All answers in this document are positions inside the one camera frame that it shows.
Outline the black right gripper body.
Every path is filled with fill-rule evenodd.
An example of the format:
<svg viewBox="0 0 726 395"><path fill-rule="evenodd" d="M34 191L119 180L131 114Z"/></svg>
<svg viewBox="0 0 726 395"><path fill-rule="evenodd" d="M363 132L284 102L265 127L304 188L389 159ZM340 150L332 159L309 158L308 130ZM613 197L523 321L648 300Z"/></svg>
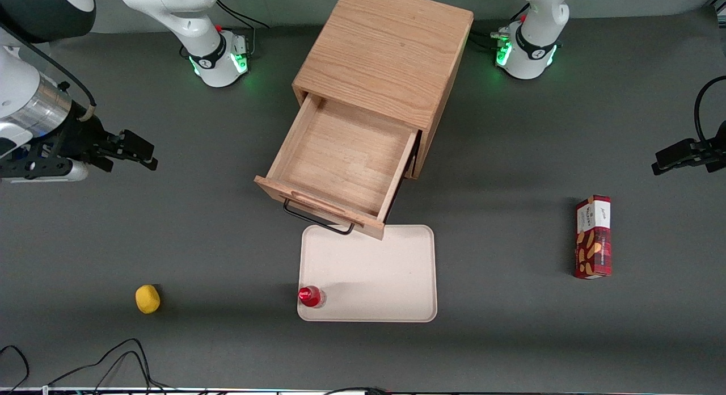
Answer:
<svg viewBox="0 0 726 395"><path fill-rule="evenodd" d="M96 117L83 122L72 117L2 156L2 178L60 178L82 164L93 166L94 155L112 154L113 136Z"/></svg>

